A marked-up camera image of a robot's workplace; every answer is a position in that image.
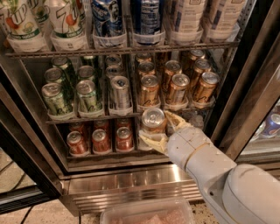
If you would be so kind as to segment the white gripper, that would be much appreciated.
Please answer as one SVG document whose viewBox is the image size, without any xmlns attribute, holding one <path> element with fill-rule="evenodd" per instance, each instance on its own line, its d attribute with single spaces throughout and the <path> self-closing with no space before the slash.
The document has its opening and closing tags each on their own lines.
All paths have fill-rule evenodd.
<svg viewBox="0 0 280 224">
<path fill-rule="evenodd" d="M 168 138 L 163 133 L 148 134 L 140 129 L 139 137 L 153 150 L 162 154 L 167 153 L 169 159 L 184 170 L 191 155 L 212 142 L 201 129 L 193 127 L 181 116 L 168 110 L 165 110 L 164 114 L 168 123 L 176 131 L 174 134 Z"/>
</svg>

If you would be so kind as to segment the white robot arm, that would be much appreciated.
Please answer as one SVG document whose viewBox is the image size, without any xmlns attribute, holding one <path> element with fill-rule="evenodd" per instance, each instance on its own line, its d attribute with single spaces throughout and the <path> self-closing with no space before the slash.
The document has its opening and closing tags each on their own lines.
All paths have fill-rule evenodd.
<svg viewBox="0 0 280 224">
<path fill-rule="evenodd" d="M 237 164 L 182 117 L 148 108 L 139 137 L 189 174 L 220 224 L 280 224 L 280 181 Z"/>
</svg>

